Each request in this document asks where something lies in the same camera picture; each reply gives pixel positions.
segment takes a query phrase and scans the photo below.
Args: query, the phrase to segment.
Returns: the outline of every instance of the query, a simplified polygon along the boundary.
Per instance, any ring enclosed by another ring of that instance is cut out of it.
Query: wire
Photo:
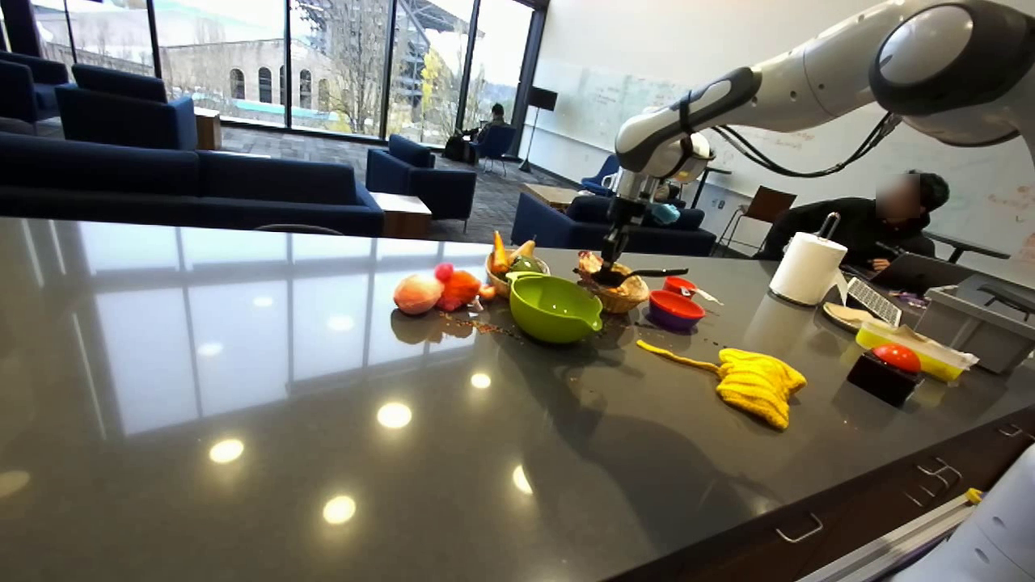
[[[900,114],[882,114],[879,122],[870,128],[870,137],[836,165],[832,167],[819,167],[819,172],[794,172],[784,167],[779,161],[772,161],[766,152],[759,152],[753,142],[746,142],[737,128],[718,122],[710,125],[710,131],[718,131],[726,144],[735,144],[744,159],[750,159],[753,165],[762,165],[775,173],[788,173],[788,177],[825,177],[825,173],[836,173],[848,165],[860,161],[863,154],[870,154],[887,137],[893,137],[893,128],[900,125]]]

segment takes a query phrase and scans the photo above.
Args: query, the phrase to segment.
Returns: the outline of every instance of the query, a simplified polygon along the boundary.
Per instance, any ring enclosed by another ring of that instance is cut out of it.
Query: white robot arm
[[[799,47],[737,68],[663,114],[632,115],[614,140],[617,196],[606,266],[614,266],[644,204],[673,173],[701,172],[692,131],[755,125],[794,131],[863,103],[947,142],[1022,137],[1035,154],[1035,0],[887,0]]]

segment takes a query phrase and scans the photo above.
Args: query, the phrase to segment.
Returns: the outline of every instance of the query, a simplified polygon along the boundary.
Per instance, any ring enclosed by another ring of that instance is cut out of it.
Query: glossy table surface
[[[692,336],[395,313],[405,274],[484,253],[2,219],[2,580],[606,580],[1035,404],[1031,366],[870,397],[850,333],[766,295],[759,261],[625,260],[722,297]],[[636,336],[791,363],[791,428]]]

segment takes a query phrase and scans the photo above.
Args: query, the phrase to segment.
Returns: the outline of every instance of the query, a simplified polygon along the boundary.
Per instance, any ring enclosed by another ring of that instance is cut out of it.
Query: green bowl
[[[582,344],[600,331],[600,311],[600,297],[571,282],[552,274],[510,279],[510,317],[539,344]]]

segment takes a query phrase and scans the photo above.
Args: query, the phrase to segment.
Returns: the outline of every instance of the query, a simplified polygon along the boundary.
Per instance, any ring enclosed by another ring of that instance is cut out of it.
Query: spoon
[[[632,268],[632,270],[610,270],[610,268],[600,268],[594,274],[587,274],[593,282],[606,286],[606,289],[617,289],[625,279],[667,279],[667,274],[685,274],[689,268]]]

